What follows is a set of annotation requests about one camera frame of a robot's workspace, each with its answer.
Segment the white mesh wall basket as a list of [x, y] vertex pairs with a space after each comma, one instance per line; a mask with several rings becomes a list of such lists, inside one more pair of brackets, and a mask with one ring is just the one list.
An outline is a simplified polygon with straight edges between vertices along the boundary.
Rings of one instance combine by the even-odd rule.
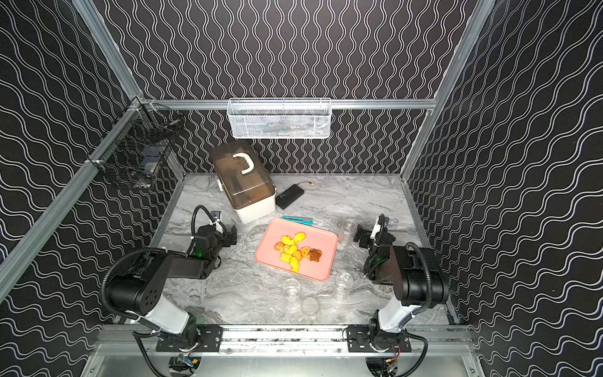
[[237, 139], [326, 139], [333, 111], [328, 97], [235, 97], [226, 115]]

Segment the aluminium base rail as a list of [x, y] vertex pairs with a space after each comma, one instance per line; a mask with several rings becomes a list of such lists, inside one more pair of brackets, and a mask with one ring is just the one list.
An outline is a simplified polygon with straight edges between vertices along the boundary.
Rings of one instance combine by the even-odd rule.
[[[142, 326], [108, 325], [101, 331], [94, 353], [98, 356], [141, 356], [132, 332]], [[471, 334], [463, 326], [416, 325], [407, 330], [428, 341], [427, 356], [469, 357], [474, 353]], [[369, 358], [409, 357], [424, 350], [422, 342], [402, 335], [392, 346], [369, 341], [367, 325], [202, 325], [202, 343], [191, 352], [208, 357]], [[143, 339], [149, 356], [185, 353], [156, 337]]]

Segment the black battery pack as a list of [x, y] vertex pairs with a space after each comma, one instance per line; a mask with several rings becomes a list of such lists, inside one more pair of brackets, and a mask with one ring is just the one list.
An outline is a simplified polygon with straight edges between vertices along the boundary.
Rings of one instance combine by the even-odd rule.
[[297, 201], [301, 196], [303, 196], [304, 193], [305, 190], [303, 188], [301, 188], [297, 184], [293, 184], [276, 197], [276, 205], [280, 209], [285, 210], [295, 201]]

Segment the clear jar lid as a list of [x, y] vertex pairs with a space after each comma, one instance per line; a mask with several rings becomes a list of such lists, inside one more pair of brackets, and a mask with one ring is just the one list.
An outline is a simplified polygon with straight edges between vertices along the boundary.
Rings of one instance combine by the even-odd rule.
[[315, 317], [320, 310], [320, 302], [318, 298], [307, 296], [301, 301], [301, 311], [309, 317]]

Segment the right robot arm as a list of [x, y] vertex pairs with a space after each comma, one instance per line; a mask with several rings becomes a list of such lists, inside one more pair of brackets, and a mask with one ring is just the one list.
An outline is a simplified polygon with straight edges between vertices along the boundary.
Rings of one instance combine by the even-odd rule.
[[350, 353], [410, 352], [406, 325], [448, 300], [448, 278], [434, 251], [413, 242], [396, 245], [388, 225], [389, 218], [380, 215], [371, 230], [359, 225], [353, 237], [360, 248], [369, 251], [364, 277], [373, 284], [392, 287], [394, 296], [375, 311], [367, 325], [351, 325], [345, 330]]

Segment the white box brown lid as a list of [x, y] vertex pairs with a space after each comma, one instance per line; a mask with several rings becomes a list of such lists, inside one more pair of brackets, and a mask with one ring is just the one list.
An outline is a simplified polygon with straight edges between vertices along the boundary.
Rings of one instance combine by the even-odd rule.
[[243, 224], [276, 210], [276, 187], [258, 154], [243, 140], [210, 151], [210, 160], [232, 208]]

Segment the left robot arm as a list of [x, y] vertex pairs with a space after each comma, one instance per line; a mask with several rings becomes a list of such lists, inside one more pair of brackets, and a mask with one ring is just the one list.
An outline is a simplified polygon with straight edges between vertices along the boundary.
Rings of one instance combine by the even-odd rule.
[[110, 314], [150, 330], [165, 347], [192, 350], [199, 344], [196, 318], [163, 294], [169, 279], [203, 281], [221, 266], [220, 253], [237, 245], [235, 225], [225, 226], [218, 211], [197, 206], [186, 251], [139, 248], [118, 259], [100, 283], [100, 303]]

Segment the brown star cookie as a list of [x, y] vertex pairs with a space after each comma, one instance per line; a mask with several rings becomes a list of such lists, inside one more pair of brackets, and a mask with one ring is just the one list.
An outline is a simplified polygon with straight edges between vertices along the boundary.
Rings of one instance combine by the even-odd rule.
[[319, 249], [311, 249], [309, 251], [309, 260], [311, 262], [320, 262], [320, 258], [322, 257], [322, 251]]

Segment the clear jar dark cookies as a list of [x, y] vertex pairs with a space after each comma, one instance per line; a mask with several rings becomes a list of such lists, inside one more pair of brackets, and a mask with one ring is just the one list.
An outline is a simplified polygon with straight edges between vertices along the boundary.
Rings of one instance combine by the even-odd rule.
[[298, 305], [301, 300], [301, 285], [298, 280], [290, 278], [283, 282], [282, 292], [287, 304]]

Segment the pink plastic tray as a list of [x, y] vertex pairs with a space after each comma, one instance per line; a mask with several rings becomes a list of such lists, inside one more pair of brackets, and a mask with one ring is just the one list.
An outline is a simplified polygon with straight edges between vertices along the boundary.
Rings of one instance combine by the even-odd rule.
[[[275, 249], [275, 244], [281, 242], [282, 237], [290, 237], [293, 240], [298, 232], [306, 234], [306, 238], [302, 242], [294, 242], [291, 246], [284, 245], [280, 251]], [[294, 274], [314, 281], [326, 281], [331, 275], [337, 246], [338, 237], [332, 232], [283, 220], [282, 218], [275, 218], [268, 224], [255, 253], [255, 260], [262, 265], [289, 273], [294, 273], [291, 271], [290, 262], [298, 260], [299, 270], [298, 273]], [[321, 250], [323, 254], [320, 262], [303, 259], [300, 253], [303, 248]], [[282, 254], [289, 254], [291, 256], [290, 262], [282, 262], [280, 260]]]

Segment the teal utility knife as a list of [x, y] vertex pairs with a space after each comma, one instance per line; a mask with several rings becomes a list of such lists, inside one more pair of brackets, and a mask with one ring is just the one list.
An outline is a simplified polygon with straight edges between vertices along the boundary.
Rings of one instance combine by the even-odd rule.
[[287, 221], [293, 221], [295, 223], [303, 224], [303, 225], [307, 225], [307, 226], [313, 225], [312, 218], [298, 217], [298, 216], [283, 216], [282, 219], [287, 220]]

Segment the clear jar yellow cookies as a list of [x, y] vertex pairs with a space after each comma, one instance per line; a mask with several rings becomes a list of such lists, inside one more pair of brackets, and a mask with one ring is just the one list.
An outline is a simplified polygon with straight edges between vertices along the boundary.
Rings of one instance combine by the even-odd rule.
[[342, 302], [348, 300], [353, 289], [354, 279], [348, 272], [341, 272], [334, 280], [333, 297]]

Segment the yellow fish cookie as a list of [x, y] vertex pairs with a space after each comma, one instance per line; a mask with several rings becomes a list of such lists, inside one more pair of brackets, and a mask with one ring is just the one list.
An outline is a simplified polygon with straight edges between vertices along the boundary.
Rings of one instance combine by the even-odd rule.
[[291, 261], [290, 265], [291, 265], [291, 271], [294, 273], [298, 273], [298, 270], [299, 270], [298, 260]]

